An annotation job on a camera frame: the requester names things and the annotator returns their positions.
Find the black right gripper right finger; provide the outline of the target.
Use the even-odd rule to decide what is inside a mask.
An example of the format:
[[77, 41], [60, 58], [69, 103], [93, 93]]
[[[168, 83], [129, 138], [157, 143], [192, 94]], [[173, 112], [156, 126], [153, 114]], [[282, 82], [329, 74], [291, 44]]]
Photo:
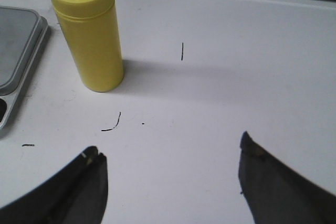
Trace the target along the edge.
[[335, 223], [335, 195], [307, 180], [244, 132], [238, 179], [255, 223]]

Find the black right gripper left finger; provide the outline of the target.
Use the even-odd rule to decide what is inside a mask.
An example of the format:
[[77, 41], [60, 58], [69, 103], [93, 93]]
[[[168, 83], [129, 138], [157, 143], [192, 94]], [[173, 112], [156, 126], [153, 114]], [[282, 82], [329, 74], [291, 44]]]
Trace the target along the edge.
[[107, 199], [107, 158], [89, 146], [40, 186], [2, 207], [1, 223], [101, 223]]

